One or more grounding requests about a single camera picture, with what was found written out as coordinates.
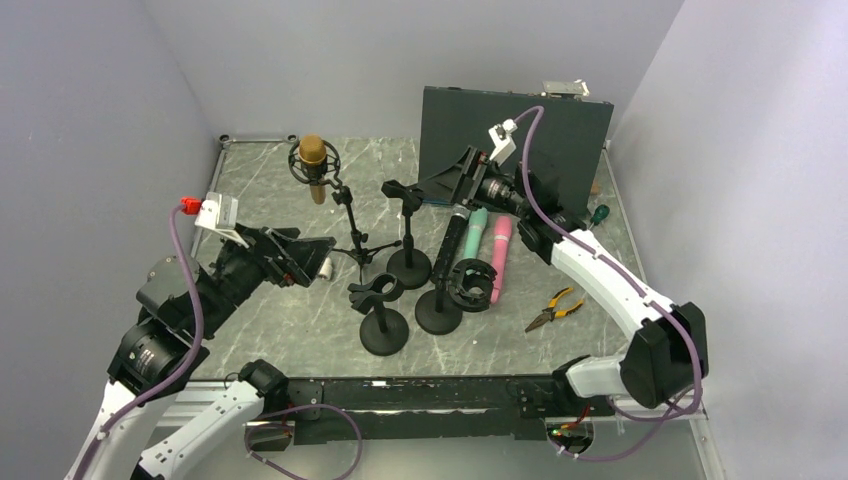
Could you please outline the mint green microphone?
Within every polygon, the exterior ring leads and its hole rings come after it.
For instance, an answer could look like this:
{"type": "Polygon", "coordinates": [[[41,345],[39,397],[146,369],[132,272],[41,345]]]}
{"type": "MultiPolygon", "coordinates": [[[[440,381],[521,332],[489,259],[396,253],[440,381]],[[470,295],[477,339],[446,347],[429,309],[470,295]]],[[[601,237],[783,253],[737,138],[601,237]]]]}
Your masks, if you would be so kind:
{"type": "Polygon", "coordinates": [[[475,259],[477,257],[487,222],[488,210],[486,208],[481,207],[470,213],[462,259],[475,259]]]}

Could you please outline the pink microphone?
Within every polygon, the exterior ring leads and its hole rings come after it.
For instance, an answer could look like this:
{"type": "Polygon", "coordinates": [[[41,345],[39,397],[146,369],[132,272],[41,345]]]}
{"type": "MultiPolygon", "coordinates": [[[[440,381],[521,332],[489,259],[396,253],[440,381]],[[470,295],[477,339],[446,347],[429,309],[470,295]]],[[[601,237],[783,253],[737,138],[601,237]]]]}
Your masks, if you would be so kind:
{"type": "Polygon", "coordinates": [[[492,304],[498,302],[505,277],[505,267],[512,237],[513,223],[507,215],[501,215],[496,219],[494,225],[494,243],[491,265],[495,270],[495,279],[490,301],[492,304]]]}

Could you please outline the black pink-mic desk stand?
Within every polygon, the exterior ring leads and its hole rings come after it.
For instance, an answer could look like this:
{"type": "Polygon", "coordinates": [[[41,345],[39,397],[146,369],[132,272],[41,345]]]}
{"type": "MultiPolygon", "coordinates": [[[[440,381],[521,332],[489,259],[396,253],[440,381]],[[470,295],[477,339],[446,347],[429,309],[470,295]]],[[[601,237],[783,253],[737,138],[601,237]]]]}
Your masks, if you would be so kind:
{"type": "Polygon", "coordinates": [[[415,247],[411,219],[423,204],[423,192],[415,186],[404,186],[394,179],[385,181],[381,192],[387,198],[402,201],[401,215],[404,220],[401,249],[391,255],[386,271],[395,275],[406,290],[421,288],[430,279],[432,263],[423,251],[415,247]]]}

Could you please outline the black clip desk stand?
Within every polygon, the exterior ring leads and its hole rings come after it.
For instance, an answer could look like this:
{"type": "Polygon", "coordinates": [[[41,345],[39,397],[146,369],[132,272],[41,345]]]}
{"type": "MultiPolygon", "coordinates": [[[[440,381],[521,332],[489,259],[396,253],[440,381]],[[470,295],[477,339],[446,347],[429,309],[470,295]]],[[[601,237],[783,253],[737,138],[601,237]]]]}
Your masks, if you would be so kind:
{"type": "Polygon", "coordinates": [[[381,273],[367,283],[347,286],[351,308],[364,315],[359,328],[362,346],[376,356],[398,353],[409,339],[406,318],[387,303],[398,300],[405,287],[391,273],[381,273]]]}

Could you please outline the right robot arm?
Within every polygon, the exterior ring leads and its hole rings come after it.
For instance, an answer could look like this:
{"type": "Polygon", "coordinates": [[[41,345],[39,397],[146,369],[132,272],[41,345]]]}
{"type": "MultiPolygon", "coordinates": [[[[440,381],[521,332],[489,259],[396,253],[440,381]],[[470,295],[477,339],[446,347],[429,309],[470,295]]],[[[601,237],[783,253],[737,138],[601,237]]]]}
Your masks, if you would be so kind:
{"type": "Polygon", "coordinates": [[[574,415],[590,398],[620,396],[646,409],[666,406],[671,416],[701,406],[709,362],[705,316],[697,305],[673,301],[630,272],[544,191],[524,162],[508,174],[470,147],[429,180],[461,212],[486,208],[516,217],[525,246],[574,280],[627,339],[622,354],[583,356],[557,369],[561,381],[550,391],[557,411],[574,415]]]}

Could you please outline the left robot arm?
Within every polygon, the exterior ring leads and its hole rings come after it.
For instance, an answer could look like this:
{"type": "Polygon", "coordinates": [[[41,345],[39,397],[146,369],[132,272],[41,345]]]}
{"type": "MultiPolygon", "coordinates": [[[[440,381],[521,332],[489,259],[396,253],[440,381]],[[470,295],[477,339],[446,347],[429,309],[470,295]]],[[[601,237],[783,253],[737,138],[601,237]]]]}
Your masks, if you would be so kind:
{"type": "Polygon", "coordinates": [[[263,284],[307,288],[335,247],[332,237],[303,238],[297,228],[238,225],[208,267],[177,255],[161,259],[138,290],[137,322],[107,369],[94,424],[70,479],[182,479],[238,425],[279,417],[288,378],[265,360],[248,362],[210,406],[154,445],[162,416],[208,357],[203,341],[263,284]]]}

